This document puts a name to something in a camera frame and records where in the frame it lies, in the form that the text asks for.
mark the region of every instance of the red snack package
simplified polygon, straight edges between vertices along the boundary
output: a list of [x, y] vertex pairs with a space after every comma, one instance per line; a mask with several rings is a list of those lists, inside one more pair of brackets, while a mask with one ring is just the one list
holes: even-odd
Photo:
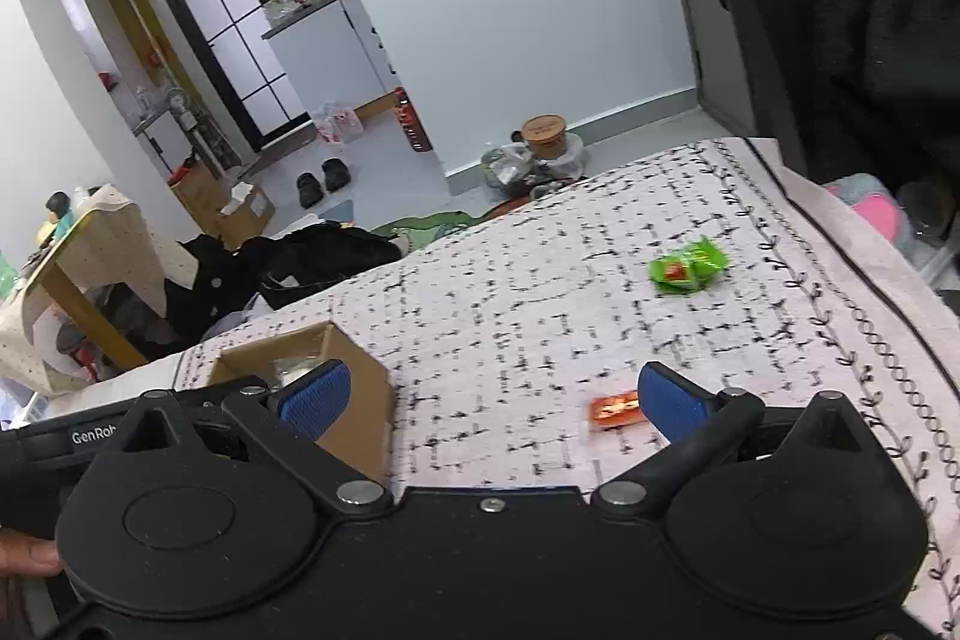
[[617, 426], [630, 426], [647, 418], [640, 410], [640, 397], [637, 391], [603, 396], [590, 402], [590, 424], [595, 429], [613, 429]]

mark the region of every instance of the pair of slippers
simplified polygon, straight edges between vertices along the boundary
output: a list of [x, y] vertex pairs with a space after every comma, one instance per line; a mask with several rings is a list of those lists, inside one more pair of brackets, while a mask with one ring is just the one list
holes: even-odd
[[[331, 158], [323, 162], [323, 180], [325, 180], [326, 191], [328, 194], [335, 194], [339, 189], [349, 185], [350, 172], [347, 164], [339, 158]], [[296, 189], [301, 198], [301, 207], [304, 210], [310, 209], [314, 204], [323, 201], [323, 188], [320, 181], [312, 175], [311, 172], [304, 172], [296, 178]]]

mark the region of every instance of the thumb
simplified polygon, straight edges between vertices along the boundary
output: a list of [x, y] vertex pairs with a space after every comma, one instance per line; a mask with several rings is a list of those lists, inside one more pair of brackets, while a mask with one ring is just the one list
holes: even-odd
[[49, 578], [63, 569], [55, 543], [10, 528], [0, 530], [0, 576]]

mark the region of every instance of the green snack package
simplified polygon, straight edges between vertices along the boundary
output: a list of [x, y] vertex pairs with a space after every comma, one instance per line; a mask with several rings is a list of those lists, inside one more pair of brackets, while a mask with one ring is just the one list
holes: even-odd
[[664, 292], [694, 293], [729, 265], [730, 259], [723, 251], [703, 237], [696, 244], [651, 261], [650, 279]]

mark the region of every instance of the black bag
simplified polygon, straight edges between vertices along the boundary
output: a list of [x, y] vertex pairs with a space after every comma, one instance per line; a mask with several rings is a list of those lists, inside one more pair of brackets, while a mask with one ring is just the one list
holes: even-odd
[[277, 252], [260, 282], [260, 292], [274, 310], [401, 257], [387, 239], [339, 223], [308, 226], [274, 244]]

